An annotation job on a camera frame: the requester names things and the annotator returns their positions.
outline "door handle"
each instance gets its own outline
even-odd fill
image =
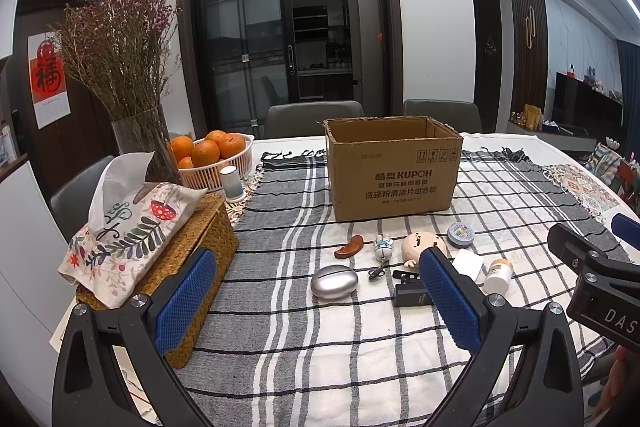
[[[527,17],[525,20],[525,38],[527,39],[527,48],[531,49],[532,47],[532,37],[531,37],[531,19]]]
[[[289,74],[293,76],[295,73],[293,68],[293,46],[287,46],[287,55],[289,57]]]
[[[531,17],[531,36],[536,36],[536,12],[533,6],[529,6],[529,17]]]

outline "plaid tablecloth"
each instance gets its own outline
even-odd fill
[[[390,265],[401,266],[401,240],[427,230],[446,235],[463,221],[476,230],[471,250],[509,259],[514,306],[565,308],[575,275],[546,247],[554,223],[568,223],[628,261],[615,238],[522,153],[463,152],[449,210],[424,216],[336,223],[322,158],[266,168],[236,225],[240,248],[204,324],[190,362],[177,371],[216,427],[421,425],[460,375],[469,353],[458,349],[434,307],[396,309],[391,269],[370,282],[377,233],[396,241]],[[338,261],[334,250],[354,234],[365,247]],[[457,249],[447,243],[447,255]],[[343,263],[360,277],[356,291],[319,301],[309,280],[319,267]],[[580,370],[610,344],[571,324]],[[494,415],[513,375],[513,348],[479,422]]]

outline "person's hand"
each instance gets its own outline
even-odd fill
[[[613,405],[616,397],[622,392],[622,388],[626,383],[626,347],[618,346],[616,348],[616,361],[613,363],[609,371],[609,380],[604,386],[600,401],[596,406],[593,417],[597,417]]]

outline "television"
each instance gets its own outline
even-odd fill
[[[556,73],[556,94],[552,120],[582,127],[588,136],[605,142],[609,136],[621,144],[626,132],[622,128],[622,104],[597,92],[586,82]]]

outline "white eraser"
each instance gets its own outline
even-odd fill
[[[482,268],[482,257],[476,255],[472,251],[461,248],[458,255],[453,260],[453,268],[458,270],[460,275],[471,277],[472,281],[476,280]]]

